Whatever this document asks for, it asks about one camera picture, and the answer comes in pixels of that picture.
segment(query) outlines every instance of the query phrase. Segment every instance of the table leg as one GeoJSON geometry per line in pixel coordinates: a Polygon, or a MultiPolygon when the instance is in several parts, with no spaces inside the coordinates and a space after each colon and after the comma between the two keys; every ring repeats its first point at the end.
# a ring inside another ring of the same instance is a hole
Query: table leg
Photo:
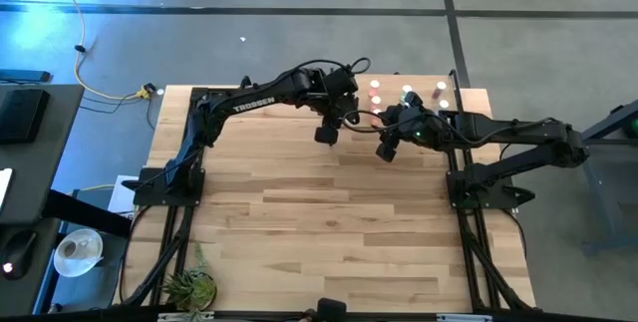
{"type": "Polygon", "coordinates": [[[129,237],[131,230],[131,221],[128,218],[102,210],[55,190],[49,191],[42,215],[44,217],[58,217],[121,237],[129,237]]]}

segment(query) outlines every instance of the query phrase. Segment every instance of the black desk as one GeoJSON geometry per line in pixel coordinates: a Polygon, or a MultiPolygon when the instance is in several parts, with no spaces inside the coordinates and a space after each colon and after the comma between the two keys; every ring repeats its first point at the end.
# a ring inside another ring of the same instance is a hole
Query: black desk
{"type": "Polygon", "coordinates": [[[0,86],[0,102],[17,89],[43,89],[49,93],[36,140],[30,144],[0,146],[0,167],[13,168],[9,189],[0,208],[0,248],[17,231],[38,231],[29,272],[7,281],[0,277],[0,316],[31,314],[58,240],[60,220],[128,237],[131,221],[125,217],[51,190],[84,88],[79,85],[0,86]]]}
{"type": "Polygon", "coordinates": [[[80,85],[7,85],[0,86],[0,102],[16,89],[43,89],[51,98],[34,142],[0,146],[0,167],[13,168],[0,209],[2,225],[32,223],[40,218],[84,94],[80,85]]]}

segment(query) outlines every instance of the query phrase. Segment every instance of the black cable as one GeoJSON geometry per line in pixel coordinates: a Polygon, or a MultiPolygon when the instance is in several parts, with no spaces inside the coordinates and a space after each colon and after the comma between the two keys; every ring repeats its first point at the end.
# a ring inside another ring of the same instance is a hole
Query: black cable
{"type": "Polygon", "coordinates": [[[101,111],[98,109],[93,109],[93,108],[88,108],[88,107],[84,107],[84,106],[80,106],[80,109],[84,109],[84,110],[88,110],[90,112],[94,112],[94,113],[101,113],[101,114],[114,114],[115,112],[118,111],[118,109],[122,106],[122,103],[124,102],[124,100],[126,100],[127,98],[130,98],[132,96],[134,96],[136,93],[133,94],[128,94],[127,96],[124,96],[120,99],[120,101],[117,103],[116,107],[111,110],[111,111],[101,111]]]}
{"type": "MultiPolygon", "coordinates": [[[[402,122],[395,123],[395,124],[391,124],[391,125],[388,125],[388,126],[385,126],[385,127],[382,127],[382,128],[374,128],[374,127],[373,127],[373,128],[370,128],[370,129],[359,129],[359,128],[355,128],[355,127],[353,127],[353,126],[350,126],[350,125],[347,123],[346,117],[348,117],[349,115],[355,114],[355,113],[359,113],[359,114],[361,114],[362,112],[363,112],[363,111],[352,111],[352,112],[348,112],[348,113],[344,114],[344,116],[343,116],[343,118],[342,118],[342,119],[343,119],[343,125],[344,125],[344,127],[346,127],[346,129],[349,129],[349,130],[351,130],[351,131],[353,131],[353,132],[357,132],[357,133],[363,133],[363,134],[380,133],[380,132],[386,131],[386,130],[388,130],[388,129],[396,128],[396,127],[401,126],[401,125],[403,125],[403,124],[407,124],[407,123],[409,123],[409,122],[411,122],[411,121],[414,121],[414,120],[416,120],[416,119],[420,119],[420,118],[422,118],[422,117],[429,116],[429,117],[432,117],[432,118],[435,118],[435,119],[439,120],[439,121],[440,121],[440,122],[442,122],[444,125],[446,125],[446,127],[447,127],[448,129],[450,129],[450,131],[452,131],[452,133],[453,133],[454,135],[456,135],[459,139],[461,139],[462,141],[464,141],[464,143],[468,144],[468,146],[469,146],[469,147],[482,146],[482,145],[484,145],[485,143],[487,143],[491,137],[493,137],[494,135],[500,134],[500,133],[504,133],[504,132],[507,132],[507,131],[510,131],[510,130],[517,130],[517,131],[518,131],[518,130],[525,130],[525,129],[529,129],[529,128],[533,128],[533,127],[539,126],[539,125],[544,124],[544,123],[546,123],[546,122],[548,122],[548,121],[555,121],[555,119],[554,119],[554,118],[545,118],[545,119],[543,119],[543,120],[539,120],[539,121],[537,121],[537,122],[528,123],[528,124],[524,124],[524,125],[518,125],[518,126],[517,126],[517,125],[511,125],[511,126],[509,126],[509,127],[496,129],[495,131],[493,131],[493,132],[491,132],[491,133],[487,134],[486,136],[482,137],[481,139],[479,139],[479,140],[477,140],[477,141],[471,141],[471,140],[469,140],[468,138],[466,138],[465,136],[463,136],[463,135],[462,135],[462,134],[461,134],[461,133],[460,133],[460,132],[459,132],[459,131],[455,128],[455,127],[453,127],[453,126],[452,126],[452,125],[451,125],[451,124],[450,124],[450,123],[449,123],[446,119],[444,119],[444,118],[442,118],[442,117],[440,117],[440,116],[438,116],[438,115],[436,115],[436,114],[434,114],[434,113],[428,113],[428,112],[422,113],[422,114],[420,114],[420,115],[417,115],[417,116],[411,117],[411,118],[409,118],[409,119],[406,119],[406,120],[404,120],[404,121],[402,121],[402,122]]],[[[383,119],[383,118],[382,118],[381,116],[379,116],[378,114],[374,114],[374,113],[372,113],[372,112],[366,112],[366,113],[364,113],[364,114],[372,115],[372,116],[375,116],[375,117],[377,117],[377,118],[383,119]]]]}
{"type": "Polygon", "coordinates": [[[503,148],[503,149],[500,151],[500,155],[498,156],[498,161],[501,161],[501,160],[502,160],[502,155],[505,153],[505,151],[507,150],[507,148],[509,148],[510,146],[511,146],[511,143],[507,144],[507,145],[505,146],[505,148],[503,148]]]}
{"type": "Polygon", "coordinates": [[[144,216],[144,214],[147,212],[147,210],[149,210],[149,208],[151,208],[150,206],[144,206],[142,207],[142,209],[140,210],[140,213],[138,213],[138,215],[136,216],[136,218],[133,220],[133,222],[131,223],[131,231],[129,232],[129,238],[127,239],[127,243],[124,247],[124,253],[122,254],[122,258],[121,258],[121,266],[120,266],[120,286],[118,288],[118,293],[120,295],[120,303],[124,302],[124,295],[122,293],[122,285],[124,284],[124,270],[127,267],[127,253],[129,251],[129,244],[131,244],[131,239],[133,238],[133,232],[136,229],[136,225],[138,224],[138,221],[140,221],[142,219],[142,216],[144,216]]]}
{"type": "Polygon", "coordinates": [[[153,96],[151,96],[151,98],[149,99],[149,106],[147,107],[147,124],[149,124],[149,127],[151,128],[151,130],[155,131],[156,127],[153,125],[153,123],[151,123],[151,106],[153,104],[153,96]]]}
{"type": "Polygon", "coordinates": [[[189,156],[187,156],[186,158],[184,158],[180,163],[176,164],[175,166],[172,166],[171,168],[166,168],[163,169],[160,173],[156,174],[155,176],[147,179],[146,181],[142,182],[141,185],[139,185],[138,187],[134,188],[133,191],[137,191],[140,188],[148,185],[149,183],[155,181],[158,177],[164,176],[165,174],[169,173],[170,171],[173,171],[174,169],[182,166],[183,164],[185,164],[186,162],[188,162],[192,157],[196,156],[197,154],[199,154],[199,152],[201,152],[203,150],[203,147],[197,149],[196,151],[192,152],[192,154],[190,154],[189,156]]]}
{"type": "MultiPolygon", "coordinates": [[[[82,97],[82,99],[87,100],[89,102],[94,102],[94,103],[99,103],[99,104],[104,104],[104,105],[111,105],[111,106],[116,106],[119,103],[111,103],[111,102],[103,102],[103,101],[99,101],[97,99],[92,99],[92,98],[88,98],[88,97],[82,97]]],[[[120,105],[125,106],[125,105],[133,105],[133,104],[137,104],[139,102],[141,102],[143,99],[137,99],[133,102],[124,102],[121,103],[120,105]]]]}
{"type": "Polygon", "coordinates": [[[354,63],[352,63],[352,66],[350,67],[350,69],[354,69],[357,64],[361,63],[361,62],[367,62],[368,65],[366,65],[366,68],[360,70],[360,71],[352,71],[352,74],[362,74],[362,73],[366,73],[368,71],[368,69],[370,69],[370,66],[372,65],[372,61],[370,61],[370,58],[367,57],[361,57],[359,59],[357,59],[354,63]]]}
{"type": "Polygon", "coordinates": [[[516,218],[516,216],[514,216],[513,213],[511,213],[511,211],[509,211],[506,208],[502,208],[501,211],[503,211],[507,216],[509,216],[509,218],[511,218],[512,221],[514,221],[514,223],[516,223],[516,226],[518,226],[518,231],[520,232],[520,242],[522,243],[522,253],[525,256],[525,259],[527,259],[527,242],[525,241],[525,232],[522,230],[522,226],[520,225],[520,222],[518,222],[518,219],[516,218]]]}

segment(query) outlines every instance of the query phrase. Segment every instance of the yellow cable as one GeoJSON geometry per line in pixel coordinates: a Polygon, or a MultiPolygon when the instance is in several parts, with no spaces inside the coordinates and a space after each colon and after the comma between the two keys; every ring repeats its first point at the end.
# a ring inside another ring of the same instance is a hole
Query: yellow cable
{"type": "MultiPolygon", "coordinates": [[[[78,2],[76,0],[72,0],[73,1],[73,5],[76,7],[76,9],[78,10],[78,14],[80,15],[80,20],[82,21],[82,39],[80,40],[80,46],[84,47],[84,41],[85,41],[85,37],[87,34],[87,26],[85,24],[84,21],[84,15],[82,14],[82,10],[80,10],[80,6],[78,5],[78,2]]],[[[113,100],[129,100],[129,99],[136,99],[138,98],[138,95],[131,95],[129,97],[117,97],[117,96],[112,96],[112,95],[108,95],[105,93],[102,93],[94,88],[89,87],[83,80],[82,78],[80,78],[80,52],[76,51],[76,63],[73,69],[75,76],[76,76],[76,80],[78,81],[78,83],[84,87],[84,89],[88,90],[89,92],[99,95],[100,97],[106,98],[106,99],[113,99],[113,100]]]]}

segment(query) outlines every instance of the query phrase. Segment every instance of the metal bracket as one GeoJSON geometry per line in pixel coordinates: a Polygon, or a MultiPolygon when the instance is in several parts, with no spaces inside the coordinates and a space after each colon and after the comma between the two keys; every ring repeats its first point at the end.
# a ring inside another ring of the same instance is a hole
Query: metal bracket
{"type": "MultiPolygon", "coordinates": [[[[140,171],[140,181],[151,179],[162,171],[160,167],[145,167],[140,171]]],[[[166,193],[164,179],[160,177],[138,190],[133,203],[140,206],[198,206],[203,191],[205,170],[195,169],[190,173],[192,186],[187,193],[166,193]]]]}
{"type": "Polygon", "coordinates": [[[462,170],[448,171],[446,183],[453,208],[517,208],[534,199],[533,192],[512,186],[511,177],[505,177],[492,186],[470,193],[465,191],[462,170]]]}

